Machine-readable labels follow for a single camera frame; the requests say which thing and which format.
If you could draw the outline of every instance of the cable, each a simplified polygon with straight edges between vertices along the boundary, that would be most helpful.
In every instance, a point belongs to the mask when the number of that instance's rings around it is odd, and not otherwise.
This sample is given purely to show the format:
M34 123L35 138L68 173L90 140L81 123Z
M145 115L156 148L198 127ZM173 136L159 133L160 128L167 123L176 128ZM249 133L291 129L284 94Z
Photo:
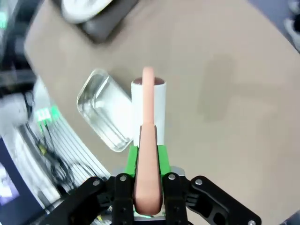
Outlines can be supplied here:
M70 167L74 167L75 165L78 165L80 166L89 176L91 177L98 177L98 175L95 173L95 171L89 166L87 165L86 163L81 163L81 162L73 162L71 163Z

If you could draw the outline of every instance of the table surface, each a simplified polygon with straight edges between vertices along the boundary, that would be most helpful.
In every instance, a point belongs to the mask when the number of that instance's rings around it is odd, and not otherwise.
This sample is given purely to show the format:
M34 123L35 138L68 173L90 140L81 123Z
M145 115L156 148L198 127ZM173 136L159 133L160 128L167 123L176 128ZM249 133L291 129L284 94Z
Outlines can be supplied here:
M300 208L299 55L247 1L143 0L107 43L93 45L46 0L25 49L70 126L110 172L126 164L128 150L108 149L79 114L77 95L95 68L130 93L150 65L167 81L172 165L190 179L208 177L264 224Z

